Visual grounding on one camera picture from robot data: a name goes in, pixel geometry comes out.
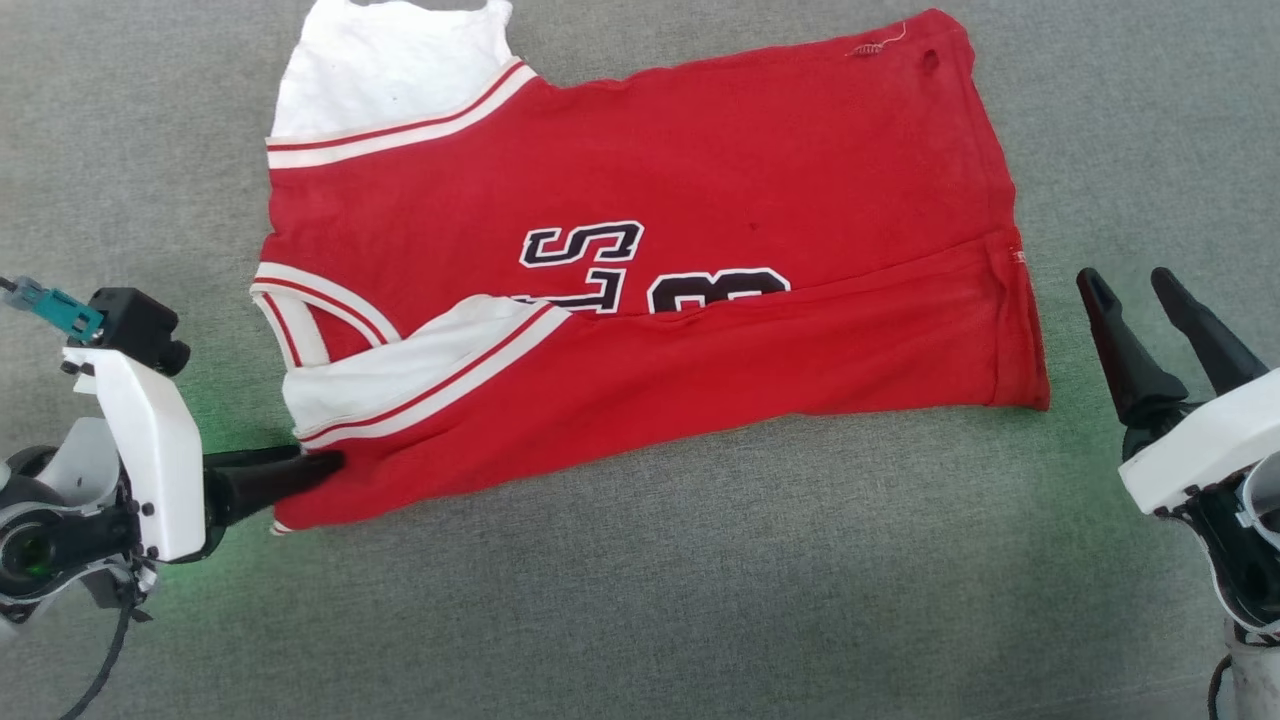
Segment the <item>grey fabric sofa cushion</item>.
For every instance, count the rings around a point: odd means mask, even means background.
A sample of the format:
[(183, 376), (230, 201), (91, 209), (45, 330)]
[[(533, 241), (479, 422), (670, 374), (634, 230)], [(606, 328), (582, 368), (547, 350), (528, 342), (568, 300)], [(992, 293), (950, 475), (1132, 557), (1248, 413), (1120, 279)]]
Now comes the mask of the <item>grey fabric sofa cushion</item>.
[[(1204, 720), (1203, 552), (1117, 478), (1094, 266), (1196, 397), (1172, 269), (1280, 366), (1280, 0), (512, 0), (549, 81), (937, 6), (1018, 187), (1048, 413), (787, 418), (164, 568), (84, 720)], [(180, 314), (211, 450), (287, 441), (248, 282), (314, 0), (0, 0), (0, 275)]]

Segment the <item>red and white jersey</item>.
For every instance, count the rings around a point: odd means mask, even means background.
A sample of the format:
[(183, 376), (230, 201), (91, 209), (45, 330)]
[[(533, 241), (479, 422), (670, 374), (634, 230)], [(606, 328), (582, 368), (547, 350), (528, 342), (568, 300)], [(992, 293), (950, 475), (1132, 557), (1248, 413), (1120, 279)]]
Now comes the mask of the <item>red and white jersey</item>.
[(558, 86), (512, 12), (305, 18), (250, 292), (346, 465), (274, 534), (794, 414), (1048, 409), (952, 17)]

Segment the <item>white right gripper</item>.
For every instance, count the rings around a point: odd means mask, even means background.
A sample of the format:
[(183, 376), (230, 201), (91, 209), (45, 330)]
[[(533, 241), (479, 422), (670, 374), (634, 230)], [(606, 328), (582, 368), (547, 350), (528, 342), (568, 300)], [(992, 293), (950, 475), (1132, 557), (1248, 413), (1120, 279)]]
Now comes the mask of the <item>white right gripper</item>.
[[(1217, 398), (1119, 468), (1143, 514), (1174, 509), (1189, 496), (1280, 452), (1280, 369), (1270, 368), (1165, 268), (1152, 288), (1171, 324), (1196, 352)], [(1093, 268), (1076, 287), (1094, 348), (1120, 423), (1129, 430), (1161, 430), (1181, 418), (1187, 387), (1151, 356), (1123, 315), (1123, 304)]]

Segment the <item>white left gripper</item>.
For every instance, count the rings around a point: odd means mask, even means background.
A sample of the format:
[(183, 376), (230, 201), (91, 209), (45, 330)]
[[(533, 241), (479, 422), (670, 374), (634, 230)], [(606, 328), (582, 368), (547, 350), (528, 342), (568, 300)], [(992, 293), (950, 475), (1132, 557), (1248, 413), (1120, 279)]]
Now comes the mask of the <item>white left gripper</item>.
[(140, 538), (160, 562), (204, 547), (205, 501), (210, 527), (233, 527), (319, 487), (346, 465), (339, 452), (311, 454), (297, 445), (204, 456), (195, 419), (169, 377), (114, 348), (64, 347), (61, 356), (93, 369), (73, 389), (97, 400), (132, 498), (151, 505), (140, 518)]

